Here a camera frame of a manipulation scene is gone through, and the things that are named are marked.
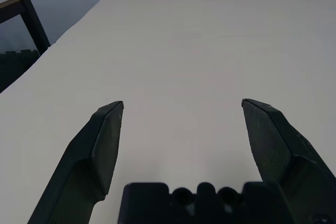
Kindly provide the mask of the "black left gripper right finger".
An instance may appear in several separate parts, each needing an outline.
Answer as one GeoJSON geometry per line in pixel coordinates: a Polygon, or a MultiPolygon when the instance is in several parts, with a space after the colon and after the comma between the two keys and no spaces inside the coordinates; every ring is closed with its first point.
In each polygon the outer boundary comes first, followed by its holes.
{"type": "Polygon", "coordinates": [[[335,223],[335,176],[310,142],[271,105],[241,106],[262,180],[280,187],[297,223],[335,223]]]}

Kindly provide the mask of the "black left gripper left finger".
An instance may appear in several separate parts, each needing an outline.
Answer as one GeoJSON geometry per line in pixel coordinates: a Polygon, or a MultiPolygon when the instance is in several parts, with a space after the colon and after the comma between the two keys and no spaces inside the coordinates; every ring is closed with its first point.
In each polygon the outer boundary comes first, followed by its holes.
{"type": "Polygon", "coordinates": [[[89,223],[109,193],[117,162],[124,104],[99,108],[68,144],[29,223],[89,223]]]}

